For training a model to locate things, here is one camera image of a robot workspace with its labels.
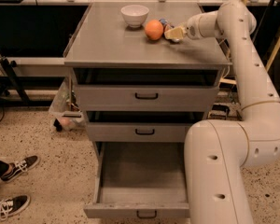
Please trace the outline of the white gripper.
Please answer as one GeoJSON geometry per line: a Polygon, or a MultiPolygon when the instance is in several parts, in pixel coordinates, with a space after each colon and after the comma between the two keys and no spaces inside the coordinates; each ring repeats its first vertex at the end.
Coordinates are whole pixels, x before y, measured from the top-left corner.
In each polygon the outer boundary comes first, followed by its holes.
{"type": "Polygon", "coordinates": [[[186,22],[186,28],[184,26],[170,27],[164,32],[166,39],[180,40],[183,39],[186,34],[188,38],[192,40],[203,39],[203,34],[200,30],[201,16],[193,16],[186,22]]]}

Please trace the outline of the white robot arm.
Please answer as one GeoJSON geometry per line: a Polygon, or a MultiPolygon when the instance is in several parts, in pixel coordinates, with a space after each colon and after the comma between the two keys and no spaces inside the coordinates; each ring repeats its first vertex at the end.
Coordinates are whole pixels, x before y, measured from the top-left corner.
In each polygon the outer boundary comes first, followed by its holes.
{"type": "Polygon", "coordinates": [[[280,98],[250,38],[255,28],[245,4],[228,0],[165,32],[169,39],[228,41],[242,110],[240,121],[203,120],[186,134],[191,224],[254,224],[240,169],[280,157],[280,98]]]}

